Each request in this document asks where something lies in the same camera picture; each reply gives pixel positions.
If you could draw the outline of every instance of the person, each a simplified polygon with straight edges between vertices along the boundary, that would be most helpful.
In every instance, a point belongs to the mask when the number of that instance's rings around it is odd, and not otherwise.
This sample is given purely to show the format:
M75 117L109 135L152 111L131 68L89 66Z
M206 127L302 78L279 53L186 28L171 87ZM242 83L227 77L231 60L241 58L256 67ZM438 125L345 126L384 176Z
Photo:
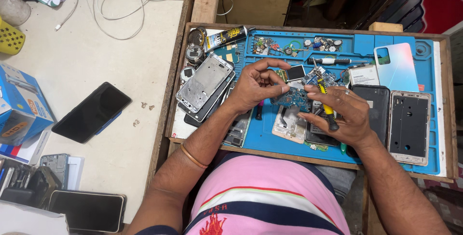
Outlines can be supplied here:
M182 227L185 198L199 180L234 119L261 100L289 90L264 58L243 68L227 100L194 131L154 175L128 235L350 234L333 185L311 164L231 153L206 178ZM339 129L314 114L299 113L326 134L356 150L379 215L390 234L450 234L408 173L384 148L368 122L368 103L344 87L327 94L305 85L308 97L343 117Z

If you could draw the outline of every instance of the hand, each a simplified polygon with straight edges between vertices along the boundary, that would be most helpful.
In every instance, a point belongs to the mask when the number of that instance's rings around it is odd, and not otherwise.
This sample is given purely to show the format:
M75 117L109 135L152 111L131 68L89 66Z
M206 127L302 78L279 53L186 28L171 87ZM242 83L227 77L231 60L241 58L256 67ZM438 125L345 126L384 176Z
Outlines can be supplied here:
M279 59L263 58L245 66L225 103L238 114L244 114L260 101L286 93L289 86L268 67L290 69L291 65Z
M370 107L366 100L352 91L347 95L345 87L328 87L327 94L320 93L314 85L305 85L304 90L309 92L307 97L332 107L343 117L336 119L336 123L339 125L339 129L336 131L331 131L325 119L312 113L299 113L299 117L315 125L327 135L355 149L381 143L376 133L370 128L368 119Z

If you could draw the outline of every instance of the yellow container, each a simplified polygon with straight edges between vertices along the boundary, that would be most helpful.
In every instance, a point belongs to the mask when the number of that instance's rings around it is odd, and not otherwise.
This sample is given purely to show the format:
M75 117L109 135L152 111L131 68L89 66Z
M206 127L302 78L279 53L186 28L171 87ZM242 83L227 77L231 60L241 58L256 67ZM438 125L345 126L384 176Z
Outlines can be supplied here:
M26 35L0 17L0 52L16 55L24 45Z

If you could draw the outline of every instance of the yellow screwdriver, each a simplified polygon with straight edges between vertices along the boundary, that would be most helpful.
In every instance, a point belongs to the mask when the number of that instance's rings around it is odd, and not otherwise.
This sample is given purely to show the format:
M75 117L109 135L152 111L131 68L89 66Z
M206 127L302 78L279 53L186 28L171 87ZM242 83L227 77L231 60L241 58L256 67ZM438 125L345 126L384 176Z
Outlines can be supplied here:
M326 94L327 93L327 85L325 84L325 80L323 79L321 72L319 68L317 68L317 63L315 62L315 59L312 58L313 64L315 65L315 74L317 75L317 82L318 82L318 87L321 93ZM339 129L338 124L336 123L336 118L334 117L334 111L330 106L327 106L323 104L323 107L325 108L325 113L327 114L328 117L328 122L330 123L330 130L335 131Z

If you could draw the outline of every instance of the copper bangle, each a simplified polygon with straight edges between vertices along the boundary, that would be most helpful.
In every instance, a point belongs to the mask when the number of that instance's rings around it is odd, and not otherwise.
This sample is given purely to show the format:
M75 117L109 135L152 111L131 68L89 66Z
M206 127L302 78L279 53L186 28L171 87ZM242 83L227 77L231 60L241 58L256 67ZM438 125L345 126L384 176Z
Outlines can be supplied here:
M197 166L203 168L203 169L206 169L208 166L205 166L203 165L202 163L198 162L198 160L196 160L192 155L190 155L190 153L188 153L187 149L185 148L185 146L183 145L183 143L180 144L180 148L182 149L183 153L188 157L190 158L190 160Z

